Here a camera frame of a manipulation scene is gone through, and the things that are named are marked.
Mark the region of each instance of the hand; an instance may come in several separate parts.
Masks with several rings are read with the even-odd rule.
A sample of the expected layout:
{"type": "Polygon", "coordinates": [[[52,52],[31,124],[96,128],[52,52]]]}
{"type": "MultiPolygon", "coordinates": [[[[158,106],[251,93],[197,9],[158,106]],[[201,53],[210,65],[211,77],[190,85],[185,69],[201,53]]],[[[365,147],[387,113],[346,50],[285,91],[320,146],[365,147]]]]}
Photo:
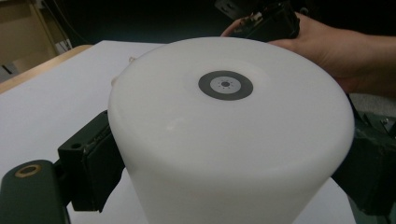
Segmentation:
{"type": "MultiPolygon", "coordinates": [[[[396,37],[332,28],[304,15],[294,39],[269,42],[291,50],[327,71],[347,92],[396,97],[396,37]]],[[[224,32],[238,27],[235,21],[224,32]]]]}

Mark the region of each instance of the white lid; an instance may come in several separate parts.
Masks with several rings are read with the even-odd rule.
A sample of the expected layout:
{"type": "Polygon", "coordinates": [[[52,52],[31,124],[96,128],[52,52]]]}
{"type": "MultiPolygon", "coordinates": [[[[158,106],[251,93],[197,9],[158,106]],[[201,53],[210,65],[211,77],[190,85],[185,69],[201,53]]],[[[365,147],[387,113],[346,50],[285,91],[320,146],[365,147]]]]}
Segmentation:
{"type": "MultiPolygon", "coordinates": [[[[220,95],[242,88],[236,81],[229,90],[235,77],[223,77],[210,81],[220,95]]],[[[353,138],[349,102],[326,72],[285,49],[230,37],[178,41],[138,58],[117,78],[108,112],[127,168],[183,181],[248,184],[296,174],[322,181],[353,138]],[[201,77],[216,71],[247,78],[251,94],[220,100],[203,93],[201,77]]]]}

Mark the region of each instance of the white cylinder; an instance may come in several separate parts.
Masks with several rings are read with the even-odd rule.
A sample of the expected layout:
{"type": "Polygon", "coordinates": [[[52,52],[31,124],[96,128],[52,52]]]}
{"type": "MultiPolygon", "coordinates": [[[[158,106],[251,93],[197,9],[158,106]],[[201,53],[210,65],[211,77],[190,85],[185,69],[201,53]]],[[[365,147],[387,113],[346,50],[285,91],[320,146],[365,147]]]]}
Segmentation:
{"type": "Polygon", "coordinates": [[[291,223],[344,159],[354,127],[322,69],[230,37],[136,59],[108,114],[150,224],[291,223]]]}

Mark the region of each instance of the white table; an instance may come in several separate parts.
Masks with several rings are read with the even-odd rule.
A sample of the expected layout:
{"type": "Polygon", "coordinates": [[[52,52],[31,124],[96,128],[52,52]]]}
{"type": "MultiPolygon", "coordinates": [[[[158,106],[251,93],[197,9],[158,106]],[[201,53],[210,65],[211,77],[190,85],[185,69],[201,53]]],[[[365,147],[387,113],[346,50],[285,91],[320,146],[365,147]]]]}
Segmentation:
{"type": "MultiPolygon", "coordinates": [[[[131,57],[159,46],[103,41],[0,94],[0,176],[27,161],[57,161],[57,148],[106,110],[112,78],[131,57]]],[[[68,211],[73,224],[147,223],[126,171],[103,213],[75,212],[71,205],[68,211]]],[[[294,224],[333,223],[355,220],[347,196],[329,179],[294,224]]]]}

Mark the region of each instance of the black ring marker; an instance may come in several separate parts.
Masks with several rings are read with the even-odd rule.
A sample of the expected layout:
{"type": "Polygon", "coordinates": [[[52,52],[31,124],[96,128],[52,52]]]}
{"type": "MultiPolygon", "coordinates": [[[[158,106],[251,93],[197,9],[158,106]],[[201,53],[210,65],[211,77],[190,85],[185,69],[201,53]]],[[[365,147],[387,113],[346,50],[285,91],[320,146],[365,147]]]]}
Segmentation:
{"type": "MultiPolygon", "coordinates": [[[[229,83],[221,83],[222,86],[227,86],[229,83]]],[[[234,101],[248,97],[253,92],[253,84],[251,81],[238,73],[231,71],[216,71],[208,73],[199,79],[198,86],[206,95],[216,98],[218,100],[234,101]],[[213,90],[210,83],[213,79],[218,77],[231,77],[240,82],[240,90],[233,93],[220,93],[213,90]]]]}

